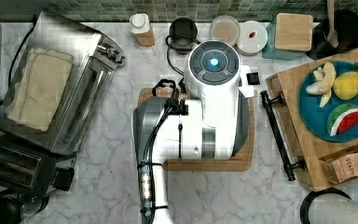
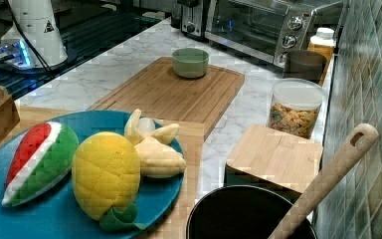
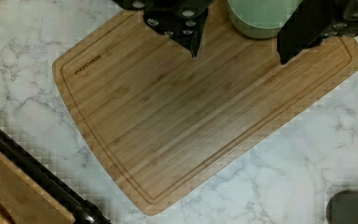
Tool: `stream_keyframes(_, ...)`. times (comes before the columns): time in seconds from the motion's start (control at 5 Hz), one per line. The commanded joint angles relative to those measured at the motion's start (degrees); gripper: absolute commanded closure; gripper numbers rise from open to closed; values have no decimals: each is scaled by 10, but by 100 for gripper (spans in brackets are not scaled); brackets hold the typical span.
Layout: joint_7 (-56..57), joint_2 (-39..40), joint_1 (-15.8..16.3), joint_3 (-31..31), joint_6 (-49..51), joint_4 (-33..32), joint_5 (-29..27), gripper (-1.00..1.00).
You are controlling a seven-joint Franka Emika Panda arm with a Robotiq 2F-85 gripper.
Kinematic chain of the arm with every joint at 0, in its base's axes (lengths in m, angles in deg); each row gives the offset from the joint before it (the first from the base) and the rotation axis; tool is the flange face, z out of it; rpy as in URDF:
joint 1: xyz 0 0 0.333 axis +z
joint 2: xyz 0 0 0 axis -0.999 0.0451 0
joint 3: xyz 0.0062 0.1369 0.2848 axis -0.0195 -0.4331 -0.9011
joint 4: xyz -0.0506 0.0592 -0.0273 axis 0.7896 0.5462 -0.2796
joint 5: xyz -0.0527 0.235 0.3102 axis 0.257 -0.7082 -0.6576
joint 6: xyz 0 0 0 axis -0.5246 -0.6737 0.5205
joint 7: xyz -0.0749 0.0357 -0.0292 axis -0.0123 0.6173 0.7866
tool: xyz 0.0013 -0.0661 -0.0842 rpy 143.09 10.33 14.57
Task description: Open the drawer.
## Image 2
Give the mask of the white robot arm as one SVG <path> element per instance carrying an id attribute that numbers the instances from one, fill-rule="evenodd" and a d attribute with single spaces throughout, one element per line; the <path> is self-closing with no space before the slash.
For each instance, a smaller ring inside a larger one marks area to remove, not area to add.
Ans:
<path id="1" fill-rule="evenodd" d="M 68 54 L 51 0 L 8 0 L 13 26 L 0 39 L 0 60 L 18 70 L 51 70 Z"/>

